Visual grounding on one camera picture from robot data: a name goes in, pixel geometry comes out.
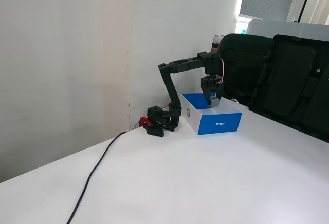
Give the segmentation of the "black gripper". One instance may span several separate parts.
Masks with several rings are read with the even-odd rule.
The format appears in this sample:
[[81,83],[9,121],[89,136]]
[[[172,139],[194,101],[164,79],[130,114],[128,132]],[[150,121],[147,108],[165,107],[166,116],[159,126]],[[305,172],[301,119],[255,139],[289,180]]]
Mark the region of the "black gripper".
[[211,104],[211,95],[215,94],[217,98],[221,98],[224,84],[222,77],[219,75],[206,75],[201,78],[201,89],[204,93],[206,102],[208,105]]

